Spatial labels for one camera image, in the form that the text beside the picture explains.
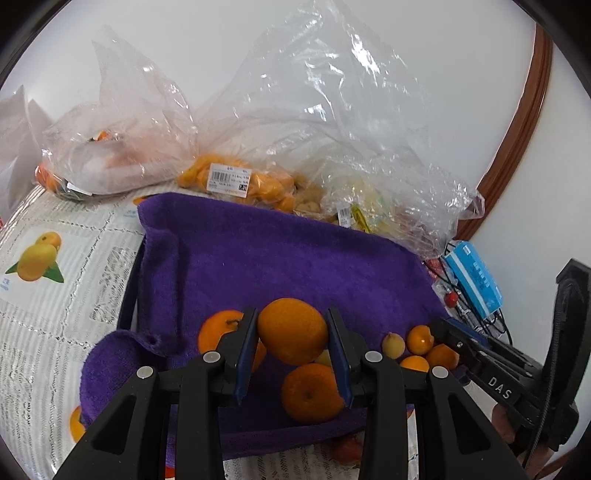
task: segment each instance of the metal screw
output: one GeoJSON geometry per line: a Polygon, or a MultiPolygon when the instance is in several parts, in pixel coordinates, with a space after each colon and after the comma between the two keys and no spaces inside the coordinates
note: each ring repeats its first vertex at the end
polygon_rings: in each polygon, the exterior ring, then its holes
{"type": "Polygon", "coordinates": [[[222,356],[217,352],[207,352],[203,355],[203,361],[207,364],[214,364],[220,360],[222,356]]]}
{"type": "Polygon", "coordinates": [[[365,359],[368,362],[372,362],[373,364],[377,364],[378,362],[381,362],[382,358],[384,358],[382,356],[382,354],[379,352],[376,352],[375,350],[370,350],[369,352],[365,352],[365,359]]]}
{"type": "Polygon", "coordinates": [[[433,375],[437,378],[447,378],[447,376],[449,375],[449,372],[445,367],[433,367],[433,370],[431,371],[433,372],[433,375]]]}
{"type": "Polygon", "coordinates": [[[152,367],[148,367],[148,365],[144,365],[143,367],[139,367],[138,371],[135,373],[141,379],[149,378],[154,373],[154,369],[152,367]]]}

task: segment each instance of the printed mango image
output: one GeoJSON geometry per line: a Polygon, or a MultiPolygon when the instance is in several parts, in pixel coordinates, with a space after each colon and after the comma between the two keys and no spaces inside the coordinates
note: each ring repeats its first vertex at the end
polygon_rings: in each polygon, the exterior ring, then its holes
{"type": "Polygon", "coordinates": [[[64,283],[64,277],[57,265],[60,248],[59,233],[46,232],[21,254],[18,262],[6,271],[6,275],[16,273],[20,279],[27,282],[45,277],[57,283],[64,283]]]}

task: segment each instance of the orange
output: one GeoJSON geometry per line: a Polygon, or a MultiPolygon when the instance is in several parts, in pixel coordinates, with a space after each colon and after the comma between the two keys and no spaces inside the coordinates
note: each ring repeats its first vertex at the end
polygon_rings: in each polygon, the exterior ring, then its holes
{"type": "Polygon", "coordinates": [[[329,341],[322,315],[297,299],[279,299],[258,318],[258,333],[271,355],[289,365],[304,365],[318,358],[329,341]]]}
{"type": "Polygon", "coordinates": [[[72,438],[74,439],[75,443],[78,443],[80,441],[80,439],[86,431],[84,425],[80,423],[81,413],[82,409],[80,408],[80,406],[77,406],[70,415],[70,433],[72,434],[72,438]]]}
{"type": "Polygon", "coordinates": [[[253,188],[254,195],[262,202],[276,203],[285,196],[281,182],[264,173],[253,173],[249,185],[249,189],[253,188]]]}
{"type": "Polygon", "coordinates": [[[415,355],[425,355],[431,348],[435,338],[427,325],[418,325],[407,336],[407,348],[415,355]]]}
{"type": "Polygon", "coordinates": [[[35,169],[35,179],[39,182],[39,185],[45,187],[50,192],[56,192],[61,186],[59,179],[47,171],[44,165],[39,165],[35,169]]]}
{"type": "Polygon", "coordinates": [[[307,425],[335,418],[345,407],[330,367],[307,364],[290,372],[281,386],[281,403],[295,421],[307,425]]]}
{"type": "Polygon", "coordinates": [[[294,206],[295,199],[294,196],[290,193],[288,195],[285,195],[285,198],[283,198],[283,200],[276,205],[275,210],[280,210],[285,213],[294,213],[294,206]]]}
{"type": "Polygon", "coordinates": [[[96,141],[100,142],[102,140],[108,140],[111,138],[111,134],[105,130],[102,130],[98,137],[96,137],[96,141]]]}
{"type": "MultiPolygon", "coordinates": [[[[215,315],[209,317],[199,330],[197,336],[197,348],[199,353],[210,352],[217,348],[222,336],[229,332],[234,332],[238,329],[238,322],[242,320],[242,312],[237,310],[224,310],[217,312],[215,315]]],[[[252,363],[252,371],[259,368],[260,364],[267,354],[267,349],[259,340],[256,346],[255,359],[252,363]]]]}
{"type": "Polygon", "coordinates": [[[448,370],[453,370],[460,362],[460,355],[454,352],[447,345],[441,344],[434,346],[433,349],[425,356],[429,366],[445,367],[448,370]]]}
{"type": "Polygon", "coordinates": [[[429,371],[429,362],[427,362],[422,356],[411,355],[406,357],[400,362],[402,368],[408,368],[409,370],[417,370],[419,372],[427,373],[429,371]]]}
{"type": "Polygon", "coordinates": [[[240,160],[240,158],[218,155],[216,153],[206,153],[197,157],[195,163],[177,177],[178,186],[184,189],[199,187],[205,191],[209,176],[209,167],[212,163],[248,168],[248,164],[240,160]]]}

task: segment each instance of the small yellow fruit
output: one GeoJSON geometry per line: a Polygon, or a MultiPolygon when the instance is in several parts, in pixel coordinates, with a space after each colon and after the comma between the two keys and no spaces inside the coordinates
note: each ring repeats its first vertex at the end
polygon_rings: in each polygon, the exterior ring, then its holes
{"type": "Polygon", "coordinates": [[[24,281],[39,280],[56,258],[56,247],[49,244],[35,244],[22,253],[17,265],[17,274],[24,281]]]}
{"type": "Polygon", "coordinates": [[[394,360],[404,353],[404,339],[397,333],[389,333],[382,340],[382,352],[394,360]]]}
{"type": "Polygon", "coordinates": [[[332,368],[332,362],[330,361],[330,353],[328,350],[322,352],[320,356],[316,360],[314,360],[314,362],[332,368]]]}
{"type": "Polygon", "coordinates": [[[60,234],[57,232],[45,232],[37,239],[35,244],[53,245],[54,247],[56,247],[56,251],[59,252],[61,247],[61,237],[60,234]]]}

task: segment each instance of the wire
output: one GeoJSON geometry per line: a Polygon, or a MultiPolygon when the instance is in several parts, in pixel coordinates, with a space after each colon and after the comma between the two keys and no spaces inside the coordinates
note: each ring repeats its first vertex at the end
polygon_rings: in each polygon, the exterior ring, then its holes
{"type": "Polygon", "coordinates": [[[546,396],[544,399],[542,410],[540,412],[540,416],[538,417],[538,423],[535,428],[535,434],[532,436],[530,440],[530,444],[527,447],[527,453],[525,454],[525,458],[523,460],[522,466],[524,469],[526,469],[529,466],[531,457],[535,452],[536,447],[538,446],[540,436],[542,435],[542,430],[544,429],[544,423],[546,421],[546,417],[548,416],[548,411],[550,409],[550,400],[552,398],[554,379],[556,377],[556,366],[558,364],[558,347],[560,346],[560,332],[562,325],[566,321],[569,293],[571,292],[571,288],[573,287],[574,291],[577,292],[580,296],[582,296],[579,290],[579,286],[577,285],[576,281],[572,278],[564,280],[563,282],[558,284],[558,292],[556,292],[556,302],[554,304],[554,318],[552,321],[552,341],[550,343],[550,368],[548,372],[546,396]]]}
{"type": "Polygon", "coordinates": [[[501,309],[499,309],[499,319],[500,319],[501,324],[503,325],[503,328],[505,329],[505,332],[507,334],[507,339],[509,340],[509,345],[513,346],[513,338],[511,337],[511,332],[507,328],[507,324],[505,323],[505,316],[503,315],[503,311],[501,309]]]}
{"type": "MultiPolygon", "coordinates": [[[[488,329],[487,325],[485,325],[484,323],[482,323],[482,321],[480,320],[480,318],[478,317],[478,315],[476,315],[474,312],[476,311],[474,308],[474,305],[472,305],[472,303],[470,302],[470,300],[466,297],[466,295],[464,294],[464,292],[462,291],[462,289],[460,287],[458,287],[458,285],[455,285],[455,283],[452,282],[452,280],[450,279],[449,275],[447,274],[447,270],[445,268],[445,265],[443,264],[443,261],[441,260],[441,258],[438,259],[439,263],[441,265],[441,270],[443,271],[443,273],[445,274],[446,278],[443,278],[439,272],[437,272],[434,268],[432,268],[428,263],[423,262],[423,264],[425,265],[425,267],[427,267],[427,269],[433,273],[433,275],[435,275],[439,280],[441,280],[442,282],[444,282],[445,284],[447,284],[449,287],[452,288],[453,291],[455,291],[458,294],[458,302],[461,303],[463,305],[463,307],[470,311],[472,316],[476,319],[476,322],[478,323],[478,325],[480,326],[480,328],[482,330],[484,330],[488,335],[492,336],[491,331],[488,329]]],[[[460,319],[467,325],[469,325],[470,327],[473,328],[472,323],[470,322],[470,320],[461,312],[461,310],[456,307],[456,311],[458,312],[458,315],[460,316],[460,319]]]]}

